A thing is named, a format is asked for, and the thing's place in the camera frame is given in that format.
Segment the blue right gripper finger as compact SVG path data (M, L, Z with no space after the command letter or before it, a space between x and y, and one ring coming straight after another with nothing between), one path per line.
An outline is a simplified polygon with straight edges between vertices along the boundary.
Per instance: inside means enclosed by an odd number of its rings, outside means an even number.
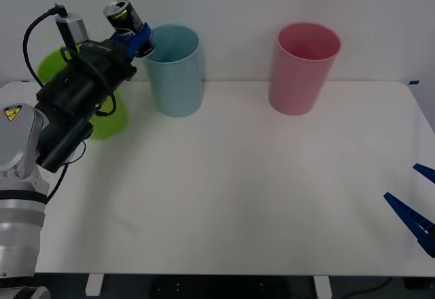
M430 180L432 183L435 183L435 170L434 169L423 166L421 164L415 164L413 166L413 169L416 170L421 175L423 175L428 180Z
M414 211L401 200L389 192L384 194L384 199L395 211L398 217L411 231L423 250L431 257L434 257L434 223Z

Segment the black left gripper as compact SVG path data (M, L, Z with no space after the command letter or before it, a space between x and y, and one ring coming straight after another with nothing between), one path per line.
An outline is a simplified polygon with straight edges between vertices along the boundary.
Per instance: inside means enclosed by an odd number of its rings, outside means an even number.
M65 66L37 93L36 110L51 123L87 122L134 76L133 58L152 53L152 30L145 23L130 38L114 33L102 42L88 41L76 52L66 47L59 52Z

